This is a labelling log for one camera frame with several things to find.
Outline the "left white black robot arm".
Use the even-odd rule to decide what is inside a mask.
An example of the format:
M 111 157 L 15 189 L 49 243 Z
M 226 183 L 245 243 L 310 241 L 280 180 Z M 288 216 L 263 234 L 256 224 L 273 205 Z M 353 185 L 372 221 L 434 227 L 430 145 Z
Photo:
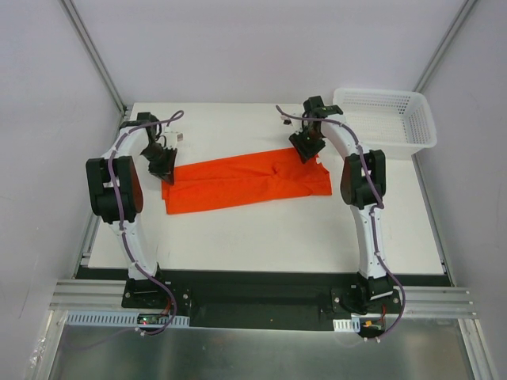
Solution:
M 144 158 L 151 176 L 162 184 L 174 184 L 177 135 L 168 139 L 165 132 L 183 115 L 180 110 L 168 120 L 159 120 L 150 112 L 140 112 L 135 120 L 120 125 L 106 153 L 86 162 L 92 212 L 116 235 L 128 264 L 128 278 L 150 280 L 141 287 L 139 297 L 151 308 L 166 302 L 168 290 L 160 284 L 156 250 L 150 247 L 141 221 L 144 199 L 135 160 Z

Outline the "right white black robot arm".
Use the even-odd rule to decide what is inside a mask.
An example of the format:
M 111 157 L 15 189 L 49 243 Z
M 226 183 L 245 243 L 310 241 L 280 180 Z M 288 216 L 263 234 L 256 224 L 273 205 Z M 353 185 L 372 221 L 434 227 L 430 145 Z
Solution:
M 350 313 L 365 315 L 380 308 L 394 293 L 394 280 L 387 270 L 381 237 L 383 197 L 387 190 L 386 156 L 382 150 L 364 146 L 343 121 L 335 104 L 325 105 L 320 96 L 303 102 L 301 127 L 289 137 L 302 163 L 315 158 L 332 143 L 343 159 L 340 193 L 353 214 L 360 252 L 356 283 L 339 297 Z

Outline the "orange t shirt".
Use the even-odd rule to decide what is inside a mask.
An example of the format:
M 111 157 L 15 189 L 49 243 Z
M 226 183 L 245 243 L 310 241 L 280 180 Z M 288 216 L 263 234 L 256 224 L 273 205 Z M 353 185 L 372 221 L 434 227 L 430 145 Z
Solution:
M 302 163 L 294 148 L 220 158 L 175 169 L 162 184 L 168 215 L 214 211 L 272 200 L 332 196 L 330 172 L 316 158 Z

